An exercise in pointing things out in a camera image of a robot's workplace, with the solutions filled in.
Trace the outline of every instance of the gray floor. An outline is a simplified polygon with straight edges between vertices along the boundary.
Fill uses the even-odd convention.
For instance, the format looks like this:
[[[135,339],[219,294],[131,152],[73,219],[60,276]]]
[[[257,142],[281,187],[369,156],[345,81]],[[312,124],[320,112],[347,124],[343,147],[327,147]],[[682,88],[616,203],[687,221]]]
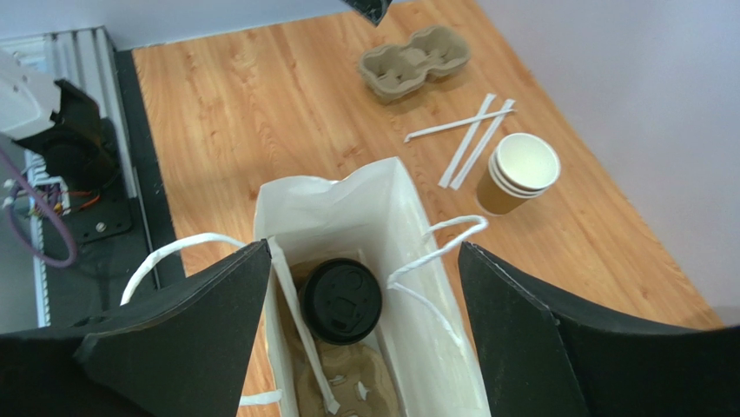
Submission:
[[[0,143],[17,167],[23,167],[23,150],[10,143]],[[0,168],[0,184],[10,175]],[[36,328],[36,293],[33,258],[8,229],[5,215],[0,216],[0,334]]]

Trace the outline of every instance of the bag handle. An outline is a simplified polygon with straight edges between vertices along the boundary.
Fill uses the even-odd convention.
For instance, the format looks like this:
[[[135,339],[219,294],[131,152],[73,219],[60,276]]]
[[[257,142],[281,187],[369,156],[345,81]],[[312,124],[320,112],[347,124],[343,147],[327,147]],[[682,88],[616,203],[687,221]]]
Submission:
[[[451,252],[455,247],[460,245],[465,239],[468,237],[475,235],[476,233],[485,230],[488,227],[488,220],[483,217],[482,215],[462,215],[460,217],[456,217],[454,219],[445,221],[445,222],[439,222],[429,228],[426,233],[422,236],[424,239],[429,239],[433,236],[433,232],[440,230],[441,228],[447,228],[450,226],[454,226],[461,223],[468,223],[468,222],[476,222],[475,226],[470,227],[465,232],[461,233],[459,236],[455,237],[451,241],[449,241],[445,246],[443,246],[441,249],[437,249],[434,252],[432,252],[429,255],[424,255],[417,259],[416,261],[409,262],[407,265],[396,269],[390,276],[388,276],[388,283],[386,285],[387,289],[395,289],[396,291],[400,291],[404,294],[411,295],[414,299],[421,302],[426,309],[428,309],[434,316],[437,318],[437,321],[442,325],[442,327],[445,329],[447,334],[450,335],[450,338],[453,339],[455,344],[459,347],[463,347],[464,339],[459,337],[455,334],[455,331],[453,329],[453,325],[450,324],[450,321],[445,317],[444,314],[442,314],[439,309],[432,304],[431,301],[429,301],[424,295],[421,295],[417,293],[416,291],[410,289],[409,287],[406,287],[405,285],[402,285],[398,283],[399,278],[416,269],[421,268],[427,263],[440,258],[442,255],[447,254],[448,252]]]

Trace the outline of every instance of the paper straw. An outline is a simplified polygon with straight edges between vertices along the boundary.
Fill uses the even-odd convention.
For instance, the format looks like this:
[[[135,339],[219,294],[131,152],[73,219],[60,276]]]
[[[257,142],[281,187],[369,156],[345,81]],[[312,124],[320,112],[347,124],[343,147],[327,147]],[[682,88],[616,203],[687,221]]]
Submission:
[[[480,109],[478,110],[478,116],[483,116],[488,111],[488,107],[491,106],[491,103],[493,102],[493,99],[496,98],[495,94],[488,94],[486,95],[486,98],[483,100],[483,104],[480,105]],[[453,174],[455,173],[455,169],[458,168],[458,165],[460,164],[460,160],[462,159],[462,156],[465,154],[465,151],[467,150],[467,147],[470,146],[470,142],[472,142],[472,137],[475,136],[475,132],[478,131],[478,127],[480,127],[481,121],[478,120],[477,122],[474,122],[470,125],[470,129],[467,130],[467,133],[465,134],[465,137],[463,138],[463,142],[460,143],[460,146],[458,146],[458,150],[455,151],[455,155],[453,156],[453,159],[450,161],[450,164],[447,166],[447,169],[445,170],[445,174],[442,175],[442,178],[439,180],[439,185],[441,188],[446,189],[450,185],[450,181],[453,178]]]
[[[505,115],[506,113],[511,113],[513,111],[514,110],[497,111],[495,113],[489,113],[487,115],[469,117],[467,119],[458,120],[457,122],[442,124],[440,126],[434,126],[433,128],[419,130],[418,132],[413,132],[413,133],[408,134],[408,136],[406,136],[406,139],[404,139],[403,143],[410,142],[412,139],[414,139],[414,137],[431,135],[432,133],[441,132],[442,130],[458,128],[460,126],[465,126],[466,124],[475,123],[481,120],[490,119],[492,117]]]
[[[511,99],[506,100],[504,102],[504,107],[502,107],[501,110],[503,111],[510,109],[514,105],[514,103],[515,102]],[[480,154],[483,153],[483,149],[486,148],[486,145],[488,145],[488,143],[491,141],[493,134],[496,133],[496,129],[498,129],[501,123],[504,121],[504,117],[505,115],[498,116],[493,119],[493,123],[491,123],[491,126],[488,127],[486,134],[483,135],[483,137],[480,139],[480,142],[478,142],[478,145],[476,145],[475,149],[472,150],[472,153],[470,154],[470,156],[468,156],[465,165],[463,165],[463,168],[458,173],[458,176],[456,176],[453,180],[453,189],[459,189],[460,185],[462,185],[467,175],[470,174],[472,166],[475,164],[478,158],[480,158]]]

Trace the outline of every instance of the stacked paper cups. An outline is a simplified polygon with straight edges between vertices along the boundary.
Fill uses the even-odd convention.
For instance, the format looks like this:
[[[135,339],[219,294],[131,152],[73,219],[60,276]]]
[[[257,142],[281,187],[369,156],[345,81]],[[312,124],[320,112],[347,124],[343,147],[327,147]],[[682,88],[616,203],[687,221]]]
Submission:
[[[488,160],[476,193],[489,215],[504,215],[543,195],[560,176],[555,149],[527,133],[505,137]]]

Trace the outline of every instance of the wooden table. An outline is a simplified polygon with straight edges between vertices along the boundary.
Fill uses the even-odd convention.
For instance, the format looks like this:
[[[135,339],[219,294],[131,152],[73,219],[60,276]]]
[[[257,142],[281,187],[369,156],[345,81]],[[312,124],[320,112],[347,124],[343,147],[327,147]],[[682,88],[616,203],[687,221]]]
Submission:
[[[378,103],[355,69],[360,55],[405,43],[436,23],[467,39],[472,61],[444,82]],[[378,29],[344,13],[154,46],[134,57],[179,237],[213,231],[249,242],[264,182],[287,175],[341,179],[390,156],[405,163],[430,222],[478,213],[474,187],[495,142],[530,132],[559,152],[560,180],[539,199],[492,218],[472,241],[607,307],[694,328],[721,325],[473,0],[397,4]],[[473,116],[488,92],[499,95],[492,109],[510,97],[518,112],[506,118],[463,187],[441,189],[437,181],[465,130],[409,144],[403,138]],[[440,244],[462,229],[446,229]],[[192,274],[232,250],[206,245],[182,259]],[[456,261],[457,253],[450,254],[445,265],[465,311]],[[260,329],[244,393],[273,387]],[[243,407],[239,415],[279,414],[271,406]]]

